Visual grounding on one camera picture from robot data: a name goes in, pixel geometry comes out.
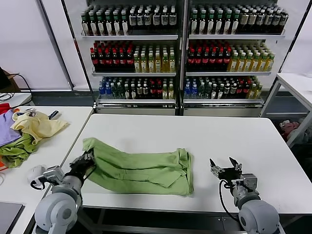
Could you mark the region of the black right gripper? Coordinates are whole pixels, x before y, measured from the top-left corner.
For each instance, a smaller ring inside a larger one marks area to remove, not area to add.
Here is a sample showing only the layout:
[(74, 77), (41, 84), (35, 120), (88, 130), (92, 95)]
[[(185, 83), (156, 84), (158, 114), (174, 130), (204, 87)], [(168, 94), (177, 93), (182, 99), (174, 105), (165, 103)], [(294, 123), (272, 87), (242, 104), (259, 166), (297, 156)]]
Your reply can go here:
[(229, 157), (229, 160), (233, 165), (233, 167), (231, 168), (220, 168), (219, 166), (216, 166), (216, 164), (211, 158), (209, 160), (211, 172), (213, 173), (214, 176), (218, 177), (220, 180), (231, 182), (232, 180), (240, 179), (242, 174), (242, 164), (238, 163), (232, 157)]

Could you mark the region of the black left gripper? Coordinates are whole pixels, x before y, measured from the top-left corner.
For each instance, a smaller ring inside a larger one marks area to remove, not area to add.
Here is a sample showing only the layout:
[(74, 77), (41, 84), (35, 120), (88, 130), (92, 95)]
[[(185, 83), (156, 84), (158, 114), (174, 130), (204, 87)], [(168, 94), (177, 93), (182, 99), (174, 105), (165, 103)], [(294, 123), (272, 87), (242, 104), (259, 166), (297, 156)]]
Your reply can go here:
[(75, 176), (80, 180), (86, 180), (96, 168), (93, 152), (84, 152), (82, 156), (70, 163), (70, 176)]

